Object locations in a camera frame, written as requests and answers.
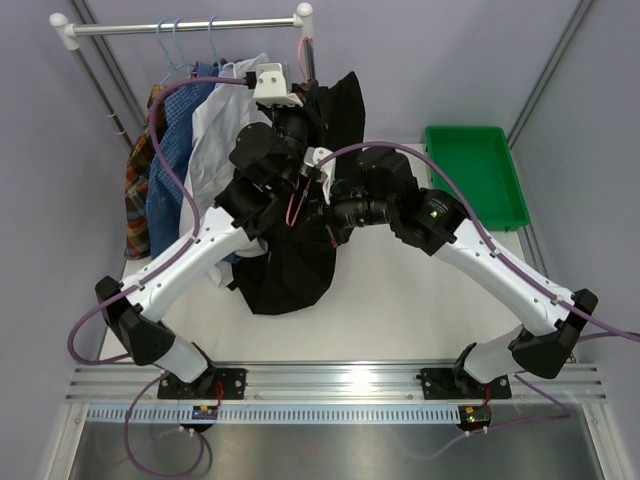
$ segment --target purple wall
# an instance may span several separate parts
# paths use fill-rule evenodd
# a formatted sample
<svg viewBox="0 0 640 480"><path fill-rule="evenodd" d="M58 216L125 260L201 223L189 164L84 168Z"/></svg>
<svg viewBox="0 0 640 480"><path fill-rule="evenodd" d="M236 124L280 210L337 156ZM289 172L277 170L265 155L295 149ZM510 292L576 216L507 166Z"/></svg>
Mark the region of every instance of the purple wall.
<svg viewBox="0 0 640 480"><path fill-rule="evenodd" d="M640 3L596 2L514 148L552 277L599 297L597 318L640 331ZM640 345L579 348L598 366L636 475Z"/></svg>
<svg viewBox="0 0 640 480"><path fill-rule="evenodd" d="M100 23L286 17L297 0L89 0ZM360 78L369 139L419 142L430 124L488 124L509 130L576 0L312 0L321 83L350 70ZM294 29L215 32L227 59L263 50L300 79ZM164 35L171 43L171 34ZM183 33L192 59L211 59L205 32ZM111 37L141 103L166 72L153 35ZM179 60L177 50L174 58Z"/></svg>
<svg viewBox="0 0 640 480"><path fill-rule="evenodd" d="M67 332L95 304L92 284L123 265L126 150L63 48L62 0L0 7L0 464L32 479L73 362ZM95 353L96 319L79 342Z"/></svg>

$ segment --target black cloth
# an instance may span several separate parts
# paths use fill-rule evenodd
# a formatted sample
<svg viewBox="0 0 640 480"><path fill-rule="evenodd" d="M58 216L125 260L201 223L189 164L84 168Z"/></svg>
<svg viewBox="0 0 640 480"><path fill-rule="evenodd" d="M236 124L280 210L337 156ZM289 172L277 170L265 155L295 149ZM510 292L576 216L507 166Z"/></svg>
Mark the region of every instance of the black cloth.
<svg viewBox="0 0 640 480"><path fill-rule="evenodd" d="M322 146L335 151L362 142L365 108L354 72L331 88L315 89L313 95L312 103L328 127L321 135ZM354 152L337 160L336 183L357 181L358 154ZM309 198L314 194L321 196L317 185ZM309 307L331 286L336 249L323 217L308 213L305 205L293 227L285 224L283 216L263 235L269 244L265 255L245 258L233 265L234 283L253 313L279 315Z"/></svg>

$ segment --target vertical metal pole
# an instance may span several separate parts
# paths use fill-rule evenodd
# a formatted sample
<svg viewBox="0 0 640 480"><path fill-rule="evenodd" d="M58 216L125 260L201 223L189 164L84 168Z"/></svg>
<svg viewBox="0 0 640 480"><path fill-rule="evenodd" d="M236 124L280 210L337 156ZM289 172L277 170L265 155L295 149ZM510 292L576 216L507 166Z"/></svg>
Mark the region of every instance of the vertical metal pole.
<svg viewBox="0 0 640 480"><path fill-rule="evenodd" d="M522 130L529 120L531 113L538 104L542 93L547 88L547 85L549 84L551 77L553 77L553 74L558 68L562 57L571 45L571 42L575 38L576 33L584 23L585 18L587 18L587 15L591 11L591 8L593 7L595 1L596 0L580 0L575 10L573 11L571 18L569 18L569 21L565 25L564 31L560 35L558 42L551 52L551 56L542 69L542 73L538 77L533 90L529 94L527 102L524 104L524 107L522 107L522 111L520 112L516 123L511 129L511 132L509 132L509 135L507 137L509 148L513 148L516 141L518 140L518 137L520 136L520 133L522 133Z"/></svg>
<svg viewBox="0 0 640 480"><path fill-rule="evenodd" d="M126 146L129 148L129 150L133 149L133 142L131 141L129 134L124 129L124 126L122 125L122 122L118 117L118 114L116 113L113 106L111 105L111 102L107 97L107 94L104 93L104 90L100 85L100 82L94 75L93 70L91 70L91 66L87 63L87 59L84 57L84 54L80 51L79 48L75 50L71 50L71 53L73 54L75 59L78 61L78 64L82 67L82 70L84 70L84 73L87 75L87 78L89 79L89 83L91 83L91 85L93 86L93 89L96 91L96 93L100 97L100 100L102 101L102 104L104 105L104 108L107 111L107 117L109 117L113 122L113 127L115 128L116 135L122 138L122 140L124 141Z"/></svg>
<svg viewBox="0 0 640 480"><path fill-rule="evenodd" d="M316 79L316 61L313 56L313 40L305 38L303 40L304 59L307 65L307 78L309 81Z"/></svg>
<svg viewBox="0 0 640 480"><path fill-rule="evenodd" d="M97 23L95 15L85 0L69 0L69 3L82 23ZM140 105L138 105L136 97L133 94L133 90L122 73L122 69L113 56L109 45L101 36L89 37L89 39L91 40L91 43L93 43L93 47L100 57L100 61L104 64L111 80L113 80L114 85L118 89L118 93L120 93L125 105L129 109L131 116L136 120L138 126L142 128L142 125L145 123L145 113L140 108Z"/></svg>

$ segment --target green tray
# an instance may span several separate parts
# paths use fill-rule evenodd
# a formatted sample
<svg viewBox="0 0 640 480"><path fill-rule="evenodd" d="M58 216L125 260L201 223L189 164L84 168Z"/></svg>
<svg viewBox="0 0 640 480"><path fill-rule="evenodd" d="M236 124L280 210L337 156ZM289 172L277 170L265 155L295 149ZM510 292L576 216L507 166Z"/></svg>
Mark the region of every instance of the green tray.
<svg viewBox="0 0 640 480"><path fill-rule="evenodd" d="M431 159L453 180L488 230L529 224L518 176L499 127L428 127ZM453 192L433 172L433 187Z"/></svg>

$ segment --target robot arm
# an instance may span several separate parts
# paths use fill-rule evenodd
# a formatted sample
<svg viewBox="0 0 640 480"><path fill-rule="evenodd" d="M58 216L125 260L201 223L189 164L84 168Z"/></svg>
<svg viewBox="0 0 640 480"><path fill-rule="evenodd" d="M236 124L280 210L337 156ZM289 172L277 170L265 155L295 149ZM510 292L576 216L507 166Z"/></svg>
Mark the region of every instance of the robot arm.
<svg viewBox="0 0 640 480"><path fill-rule="evenodd" d="M592 313L596 296L588 290L574 293L556 285L495 239L496 250L489 250L463 206L444 191L419 189L407 159L395 150L371 148L358 162L365 194L331 206L336 228L389 224L404 243L466 273L522 323L522 328L491 342L467 347L454 366L451 383L473 395L482 393L483 386L495 378L521 370L555 378L571 355L585 321L542 296L496 255L505 255L545 285L557 301L562 299Z"/></svg>
<svg viewBox="0 0 640 480"><path fill-rule="evenodd" d="M104 311L105 321L135 363L155 364L172 372L196 398L211 387L212 362L161 319L193 279L260 236L276 219L284 218L302 173L310 180L324 181L323 193L308 199L307 214L323 215L334 240L342 238L345 229L389 224L402 242L465 272L520 320L519 331L467 347L451 371L450 385L463 395L477 396L495 378L520 370L555 378L584 320L550 302L508 269L496 257L498 252L484 245L462 205L444 191L418 188L407 158L393 149L365 150L358 158L360 184L329 199L332 171L323 169L321 174L313 168L330 153L314 150L319 147L322 121L300 97L289 93L281 66L261 66L257 74L258 80L263 75L276 79L260 83L253 78L252 82L254 98L263 109L270 108L273 126L251 124L240 132L230 155L238 175L216 198L217 208L205 213L193 245L153 282L140 284L148 271L163 265L184 246L190 234L122 283L105 277L96 285L101 301L128 287L140 287ZM595 308L597 298L588 290L573 293L556 285L494 243L500 253L559 298L587 313Z"/></svg>

